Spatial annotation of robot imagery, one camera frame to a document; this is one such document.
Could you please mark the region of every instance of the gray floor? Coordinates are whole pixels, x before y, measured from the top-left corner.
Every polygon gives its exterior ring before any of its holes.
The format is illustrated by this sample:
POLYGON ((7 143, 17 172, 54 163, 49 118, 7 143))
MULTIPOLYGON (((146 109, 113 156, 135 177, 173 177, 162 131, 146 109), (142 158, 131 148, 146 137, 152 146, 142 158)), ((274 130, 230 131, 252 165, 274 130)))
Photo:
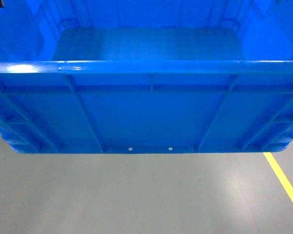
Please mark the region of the gray floor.
MULTIPOLYGON (((293 185, 293 142, 273 154, 293 185)), ((262 153, 20 155, 0 138, 0 234, 293 234, 262 153)))

